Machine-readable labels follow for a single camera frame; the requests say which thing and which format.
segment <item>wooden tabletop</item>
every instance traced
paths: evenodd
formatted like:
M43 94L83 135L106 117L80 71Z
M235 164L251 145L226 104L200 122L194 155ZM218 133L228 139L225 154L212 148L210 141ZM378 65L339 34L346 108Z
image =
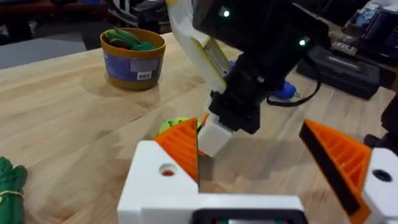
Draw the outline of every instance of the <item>wooden tabletop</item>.
M128 92L104 79L100 49L0 70L0 155L28 168L27 223L117 223L116 205L141 139L176 116L203 116L209 89L172 35L159 86ZM238 51L223 47L229 58ZM291 74L307 95L315 82ZM311 223L340 223L343 211L299 139L308 118L362 140L382 136L394 93L370 101L322 86L296 108L262 104L261 129L237 132L214 158L200 159L202 192L298 195Z

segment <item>asparagus toy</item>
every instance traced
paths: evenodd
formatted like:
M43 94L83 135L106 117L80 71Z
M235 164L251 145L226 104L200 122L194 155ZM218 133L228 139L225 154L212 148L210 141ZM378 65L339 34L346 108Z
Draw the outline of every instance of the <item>asparagus toy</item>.
M105 32L105 36L114 47L124 47L128 50L153 50L155 47L149 42L141 42L134 34L122 29Z
M0 157L0 223L25 223L22 188L26 178L24 166L12 168L8 159Z

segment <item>screw hole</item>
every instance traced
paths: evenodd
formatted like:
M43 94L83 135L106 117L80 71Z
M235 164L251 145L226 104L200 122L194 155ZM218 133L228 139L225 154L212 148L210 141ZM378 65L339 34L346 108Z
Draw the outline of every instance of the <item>screw hole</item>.
M176 171L177 171L177 168L173 164L163 164L159 169L160 174L162 174L162 176L164 176L164 177L174 176Z
M384 182L391 182L392 181L392 177L391 175L384 171L384 170L380 170L380 169L376 169L376 170L372 170L372 174L379 180L384 181Z

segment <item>black cable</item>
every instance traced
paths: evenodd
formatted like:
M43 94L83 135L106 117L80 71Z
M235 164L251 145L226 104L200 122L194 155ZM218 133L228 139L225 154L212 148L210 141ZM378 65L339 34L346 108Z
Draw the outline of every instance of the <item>black cable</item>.
M319 68L317 67L316 63L310 58L308 55L304 56L304 61L313 69L315 72L315 75L317 76L317 87L315 88L315 91L305 97L302 98L301 100L293 101L293 102L283 102L283 101L272 101L269 99L270 95L267 96L267 103L272 106L282 106L282 107L293 107L293 106L298 106L302 105L303 103L307 102L310 100L315 94L317 94L318 90L321 88L322 84L322 73L319 71Z

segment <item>green ball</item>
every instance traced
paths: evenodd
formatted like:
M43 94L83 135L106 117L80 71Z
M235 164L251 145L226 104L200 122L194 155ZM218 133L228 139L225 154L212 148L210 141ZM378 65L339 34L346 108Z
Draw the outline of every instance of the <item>green ball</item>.
M183 121L186 121L188 119L191 118L185 118L185 117L178 117L178 118L172 118L172 119L168 119L167 121L165 121L159 128L159 134L161 134L162 132L166 131L167 129L171 128L172 126L181 123Z

